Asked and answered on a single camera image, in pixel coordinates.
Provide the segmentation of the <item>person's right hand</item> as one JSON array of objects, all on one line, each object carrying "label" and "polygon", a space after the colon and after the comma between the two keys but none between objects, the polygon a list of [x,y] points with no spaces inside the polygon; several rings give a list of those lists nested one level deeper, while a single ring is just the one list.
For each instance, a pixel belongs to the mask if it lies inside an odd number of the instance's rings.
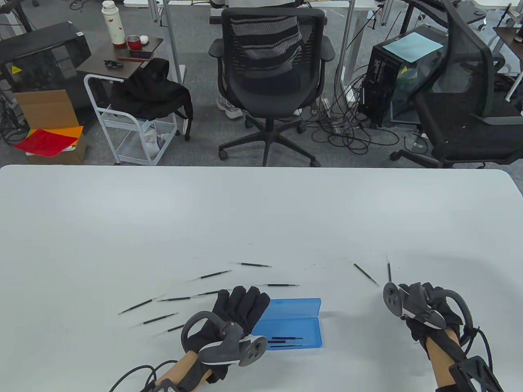
[{"label": "person's right hand", "polygon": [[430,361],[433,354],[446,355],[452,363],[466,359],[461,341],[460,330],[464,325],[462,318],[452,311],[448,302],[446,290],[424,284],[402,284],[402,289],[409,293],[409,304],[414,310],[413,316],[408,316],[406,325],[411,331],[413,340],[420,343]]}]

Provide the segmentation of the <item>person's left hand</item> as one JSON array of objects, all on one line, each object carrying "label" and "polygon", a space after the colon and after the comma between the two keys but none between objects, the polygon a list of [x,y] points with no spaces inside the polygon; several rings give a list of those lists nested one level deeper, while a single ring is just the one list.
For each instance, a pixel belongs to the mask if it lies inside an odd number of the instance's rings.
[{"label": "person's left hand", "polygon": [[[269,304],[269,295],[262,293],[256,286],[248,290],[236,286],[231,293],[225,289],[218,291],[212,312],[224,322],[241,326],[246,336],[251,334]],[[198,332],[187,338],[184,351],[198,353],[206,345],[222,340],[220,329],[208,320]]]}]

